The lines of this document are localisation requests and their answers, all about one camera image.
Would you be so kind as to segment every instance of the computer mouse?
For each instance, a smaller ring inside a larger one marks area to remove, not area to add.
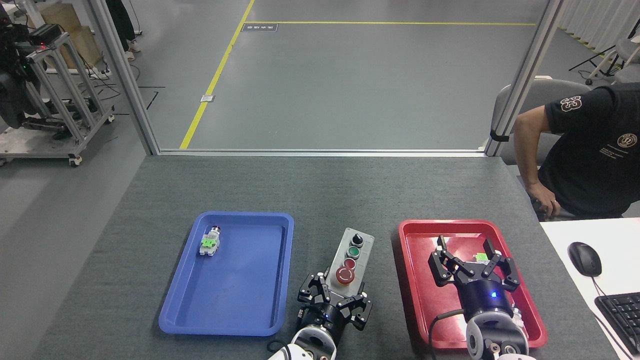
[[[590,277],[602,274],[600,256],[593,247],[576,241],[569,245],[568,251],[571,262],[580,274]]]

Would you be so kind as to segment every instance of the man's hand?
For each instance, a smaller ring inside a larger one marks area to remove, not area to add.
[[[556,200],[556,195],[541,183],[527,186],[527,193],[536,201],[540,202],[540,210],[545,212],[545,220],[552,219],[560,214],[560,203]]]

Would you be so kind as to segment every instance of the red tray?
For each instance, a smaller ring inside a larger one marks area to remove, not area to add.
[[[502,255],[511,257],[511,253],[498,228],[486,220],[405,220],[398,226],[398,232],[418,330],[428,344],[431,321],[439,314],[460,308],[455,285],[439,288],[431,275],[428,259],[436,247],[438,236],[444,236],[447,250],[462,261],[474,261],[475,254],[484,253],[482,245],[487,238]],[[495,271],[502,277],[499,268]],[[529,347],[541,347],[547,342],[547,330],[520,271],[518,276],[520,286],[513,293],[507,293],[509,303],[514,300],[522,312]],[[466,330],[467,324],[462,315],[438,321],[432,336],[433,347],[466,348]]]

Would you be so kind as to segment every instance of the green label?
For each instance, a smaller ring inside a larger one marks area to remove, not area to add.
[[[477,260],[477,261],[482,261],[482,260],[487,260],[487,261],[488,261],[488,260],[489,260],[489,258],[487,257],[487,255],[486,255],[486,254],[484,254],[484,253],[482,253],[482,252],[478,252],[478,253],[476,254],[476,260]]]
[[[206,247],[213,247],[216,244],[216,240],[212,239],[202,239],[201,244]]]

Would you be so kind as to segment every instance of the black selector switch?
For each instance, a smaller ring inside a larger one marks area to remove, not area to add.
[[[362,247],[363,243],[364,243],[364,240],[362,239],[362,236],[360,236],[360,234],[353,235],[353,238],[351,239],[352,245],[357,247]]]

